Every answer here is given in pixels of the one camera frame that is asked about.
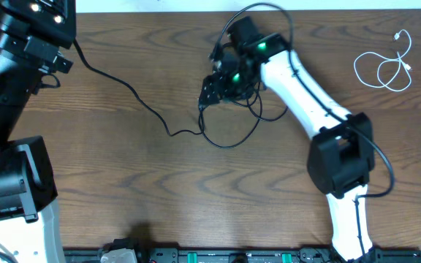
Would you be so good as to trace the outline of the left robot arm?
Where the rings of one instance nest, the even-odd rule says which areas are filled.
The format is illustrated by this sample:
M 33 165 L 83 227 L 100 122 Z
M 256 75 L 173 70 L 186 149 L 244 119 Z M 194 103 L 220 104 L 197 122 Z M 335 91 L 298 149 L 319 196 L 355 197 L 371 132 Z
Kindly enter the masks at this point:
M 0 1 L 0 262 L 65 260 L 45 142 L 10 135 L 43 78 L 71 69 L 75 37 L 73 1 Z

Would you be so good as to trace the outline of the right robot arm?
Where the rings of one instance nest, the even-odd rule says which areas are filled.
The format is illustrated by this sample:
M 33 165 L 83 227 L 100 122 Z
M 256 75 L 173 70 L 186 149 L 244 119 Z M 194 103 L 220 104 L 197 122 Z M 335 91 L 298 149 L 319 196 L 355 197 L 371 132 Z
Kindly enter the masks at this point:
M 202 83 L 202 113 L 223 101 L 248 99 L 263 84 L 285 104 L 310 140 L 307 170 L 327 197 L 333 226 L 332 247 L 344 262 L 365 259 L 368 236 L 365 198 L 375 166 L 372 125 L 332 99 L 302 65 L 291 39 L 261 34 L 250 17 L 232 19 L 223 29 L 233 53 L 216 42 L 213 73 Z

